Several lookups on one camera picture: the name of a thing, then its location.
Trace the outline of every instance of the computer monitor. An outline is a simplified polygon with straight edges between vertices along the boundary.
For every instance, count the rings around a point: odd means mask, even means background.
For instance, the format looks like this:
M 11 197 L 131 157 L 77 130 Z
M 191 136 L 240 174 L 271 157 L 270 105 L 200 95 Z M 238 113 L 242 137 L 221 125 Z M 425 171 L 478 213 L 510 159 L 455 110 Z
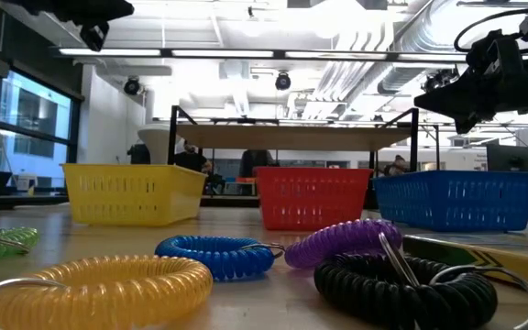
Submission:
M 488 171 L 528 171 L 528 147 L 487 145 Z

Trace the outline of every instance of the black camera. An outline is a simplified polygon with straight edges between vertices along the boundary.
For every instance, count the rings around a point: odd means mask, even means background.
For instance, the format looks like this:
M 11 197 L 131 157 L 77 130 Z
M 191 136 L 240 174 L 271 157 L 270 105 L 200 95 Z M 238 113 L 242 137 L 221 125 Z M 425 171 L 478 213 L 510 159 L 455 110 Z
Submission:
M 124 92 L 134 96 L 144 93 L 144 86 L 139 82 L 139 77 L 127 78 L 127 82 L 124 84 Z
M 276 89 L 279 91 L 286 91 L 289 88 L 291 88 L 291 77 L 289 77 L 289 73 L 287 72 L 281 72 L 279 73 L 279 76 L 276 78 Z

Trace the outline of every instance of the yellow ruler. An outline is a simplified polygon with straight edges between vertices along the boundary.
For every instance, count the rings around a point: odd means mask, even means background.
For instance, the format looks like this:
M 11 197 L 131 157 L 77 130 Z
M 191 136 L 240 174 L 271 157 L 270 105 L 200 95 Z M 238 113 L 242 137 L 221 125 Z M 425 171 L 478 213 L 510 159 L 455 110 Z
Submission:
M 448 265 L 504 267 L 528 280 L 528 235 L 520 234 L 420 234 L 408 235 L 404 251 L 414 257 Z M 491 277 L 512 281 L 504 274 Z

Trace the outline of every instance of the purple coiled keychain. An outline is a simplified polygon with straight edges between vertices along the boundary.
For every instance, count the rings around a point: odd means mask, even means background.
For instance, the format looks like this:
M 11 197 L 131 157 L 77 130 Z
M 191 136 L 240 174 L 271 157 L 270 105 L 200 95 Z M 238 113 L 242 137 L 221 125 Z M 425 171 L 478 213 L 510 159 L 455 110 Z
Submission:
M 301 242 L 286 248 L 284 259 L 289 266 L 299 269 L 317 266 L 325 258 L 339 253 L 383 253 L 379 233 L 384 233 L 396 248 L 402 235 L 392 223 L 384 220 L 356 220 L 331 225 L 311 234 Z

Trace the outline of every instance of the robotic arm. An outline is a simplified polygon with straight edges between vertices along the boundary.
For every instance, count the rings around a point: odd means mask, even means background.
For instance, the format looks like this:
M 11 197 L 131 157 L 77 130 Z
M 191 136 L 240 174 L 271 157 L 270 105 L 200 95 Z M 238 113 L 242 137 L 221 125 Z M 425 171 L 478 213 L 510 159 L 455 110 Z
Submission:
M 3 0 L 24 7 L 31 15 L 54 14 L 60 21 L 82 26 L 81 38 L 90 50 L 99 51 L 109 32 L 110 20 L 134 14 L 126 0 Z
M 523 59 L 528 49 L 519 49 L 516 41 L 528 41 L 528 16 L 520 24 L 519 33 L 504 35 L 501 30 L 495 30 L 474 42 L 471 49 L 459 47 L 459 39 L 474 26 L 520 14 L 528 14 L 528 9 L 489 16 L 464 29 L 454 46 L 457 51 L 467 52 L 467 70 L 456 80 L 425 90 L 425 94 L 415 97 L 414 104 L 452 117 L 460 134 L 481 121 L 491 120 L 499 112 L 528 114 L 528 60 Z

